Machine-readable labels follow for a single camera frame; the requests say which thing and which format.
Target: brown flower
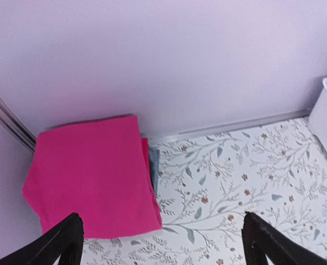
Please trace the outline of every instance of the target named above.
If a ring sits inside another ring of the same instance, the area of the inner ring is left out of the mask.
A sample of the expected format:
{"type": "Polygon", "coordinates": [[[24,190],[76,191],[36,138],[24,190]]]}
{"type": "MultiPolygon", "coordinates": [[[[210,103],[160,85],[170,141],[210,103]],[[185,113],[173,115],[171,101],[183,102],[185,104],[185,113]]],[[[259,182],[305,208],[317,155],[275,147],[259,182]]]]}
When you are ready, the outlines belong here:
{"type": "Polygon", "coordinates": [[[181,151],[182,151],[182,152],[186,152],[186,151],[187,151],[187,149],[188,149],[188,147],[187,147],[187,146],[185,146],[185,145],[183,145],[183,146],[181,147],[181,151]]]}
{"type": "Polygon", "coordinates": [[[217,261],[217,265],[224,265],[224,261],[220,258],[217,261]]]}
{"type": "Polygon", "coordinates": [[[202,198],[202,203],[207,204],[209,202],[207,197],[203,197],[202,198]]]}

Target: gray fabric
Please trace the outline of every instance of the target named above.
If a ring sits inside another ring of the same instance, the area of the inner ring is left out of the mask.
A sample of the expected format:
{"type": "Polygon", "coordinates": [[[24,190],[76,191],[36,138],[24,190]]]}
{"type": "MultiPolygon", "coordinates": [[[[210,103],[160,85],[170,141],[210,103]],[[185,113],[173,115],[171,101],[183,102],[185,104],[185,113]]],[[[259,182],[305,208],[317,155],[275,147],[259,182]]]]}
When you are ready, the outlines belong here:
{"type": "Polygon", "coordinates": [[[160,150],[149,147],[150,176],[155,195],[157,195],[157,186],[159,183],[159,159],[160,150]]]}

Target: wall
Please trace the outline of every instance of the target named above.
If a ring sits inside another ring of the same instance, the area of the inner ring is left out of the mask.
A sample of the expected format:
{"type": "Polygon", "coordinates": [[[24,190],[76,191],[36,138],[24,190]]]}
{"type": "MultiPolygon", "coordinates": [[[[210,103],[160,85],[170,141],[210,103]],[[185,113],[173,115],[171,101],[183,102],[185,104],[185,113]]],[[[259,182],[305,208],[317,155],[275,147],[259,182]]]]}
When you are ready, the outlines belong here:
{"type": "Polygon", "coordinates": [[[311,107],[327,1],[0,1],[0,96],[35,134],[125,113],[149,135],[311,107]]]}
{"type": "Polygon", "coordinates": [[[0,125],[0,258],[41,235],[37,215],[21,190],[32,154],[0,125]]]}

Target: floral tablecloth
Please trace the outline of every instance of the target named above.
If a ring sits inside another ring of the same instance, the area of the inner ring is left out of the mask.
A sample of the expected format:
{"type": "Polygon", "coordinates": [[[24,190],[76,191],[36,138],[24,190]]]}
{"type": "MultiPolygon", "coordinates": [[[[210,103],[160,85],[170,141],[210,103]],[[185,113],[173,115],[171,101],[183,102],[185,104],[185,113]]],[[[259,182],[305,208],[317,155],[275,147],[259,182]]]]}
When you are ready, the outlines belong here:
{"type": "Polygon", "coordinates": [[[85,240],[82,264],[245,264],[245,211],[327,258],[327,156],[306,119],[157,147],[163,230],[85,240]]]}

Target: magenta fabric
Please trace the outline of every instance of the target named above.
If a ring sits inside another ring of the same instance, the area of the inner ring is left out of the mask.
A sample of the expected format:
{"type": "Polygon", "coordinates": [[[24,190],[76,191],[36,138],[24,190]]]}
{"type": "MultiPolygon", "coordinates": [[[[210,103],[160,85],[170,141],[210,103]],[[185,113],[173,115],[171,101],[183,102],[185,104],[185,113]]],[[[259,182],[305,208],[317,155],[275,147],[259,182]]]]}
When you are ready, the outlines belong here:
{"type": "Polygon", "coordinates": [[[73,212],[84,222],[85,238],[162,228],[136,116],[41,133],[23,195],[43,233],[73,212]]]}

